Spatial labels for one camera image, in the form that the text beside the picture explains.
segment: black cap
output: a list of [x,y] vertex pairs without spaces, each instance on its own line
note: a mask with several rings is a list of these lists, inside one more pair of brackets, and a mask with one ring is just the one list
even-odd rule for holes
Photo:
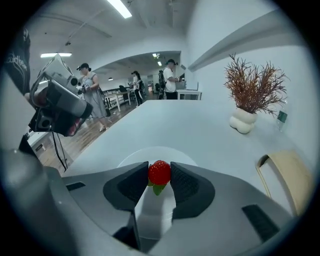
[[169,59],[166,64],[168,65],[169,63],[173,63],[174,65],[178,65],[178,62],[175,62],[172,58]]
[[76,68],[76,70],[81,70],[81,69],[83,69],[83,68],[90,69],[90,68],[89,68],[89,64],[88,64],[88,63],[83,63],[83,64],[81,64],[81,66],[78,66],[78,67]]

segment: wooden floor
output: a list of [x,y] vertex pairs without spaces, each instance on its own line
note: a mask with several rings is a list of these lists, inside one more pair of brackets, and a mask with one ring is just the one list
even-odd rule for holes
[[[157,99],[157,94],[154,95],[152,92],[148,96],[148,100],[155,100]],[[100,129],[100,123],[96,119],[89,119],[87,120],[79,129],[79,131],[75,134],[73,137],[64,137],[62,135],[59,136],[62,146],[64,150],[67,152],[67,154],[71,157],[71,159],[67,160],[68,166],[72,164],[72,162],[92,143],[94,142],[101,134],[107,133],[108,129],[113,126],[116,122],[118,122],[121,118],[126,116],[128,113],[130,113],[132,110],[136,108],[136,104],[133,103],[131,105],[129,104],[123,104],[121,106],[121,112],[118,111],[118,108],[114,108],[111,110],[111,117],[109,120],[111,122],[108,122],[108,127],[105,131],[99,132]],[[36,155],[41,161],[41,163],[44,166],[50,166],[54,167],[59,170],[60,174],[62,174],[65,169],[60,163],[54,144],[51,142],[49,138],[44,139],[43,147],[45,150],[40,149]],[[63,153],[58,150],[59,155],[61,159],[63,160]]]

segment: white shirt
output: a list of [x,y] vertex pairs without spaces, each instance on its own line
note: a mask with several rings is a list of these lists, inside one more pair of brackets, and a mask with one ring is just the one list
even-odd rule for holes
[[137,89],[137,82],[138,82],[138,77],[134,76],[133,77],[133,90]]
[[174,93],[176,91],[176,83],[168,80],[169,78],[175,78],[172,70],[170,68],[166,67],[163,70],[163,77],[164,77],[164,81],[165,81],[164,91],[168,92],[168,93]]

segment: white vase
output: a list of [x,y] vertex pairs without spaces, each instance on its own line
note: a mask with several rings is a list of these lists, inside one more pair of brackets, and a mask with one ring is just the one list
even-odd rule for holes
[[257,120],[257,114],[251,114],[241,108],[237,108],[230,117],[229,124],[232,128],[237,129],[241,134],[249,133],[254,127]]

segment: red strawberry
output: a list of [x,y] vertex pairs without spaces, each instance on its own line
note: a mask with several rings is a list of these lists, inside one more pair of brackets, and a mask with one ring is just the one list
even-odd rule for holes
[[170,165],[158,160],[149,167],[148,178],[155,185],[165,185],[170,181]]

